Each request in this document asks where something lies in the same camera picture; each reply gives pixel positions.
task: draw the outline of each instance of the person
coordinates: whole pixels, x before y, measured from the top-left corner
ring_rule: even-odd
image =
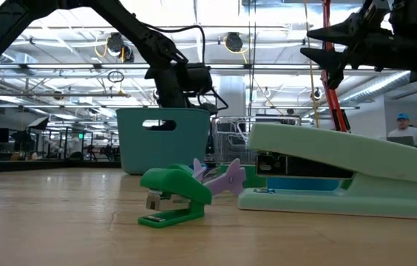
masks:
[[[400,113],[397,119],[398,128],[392,130],[388,137],[413,137],[414,145],[417,147],[417,128],[409,126],[409,115]]]

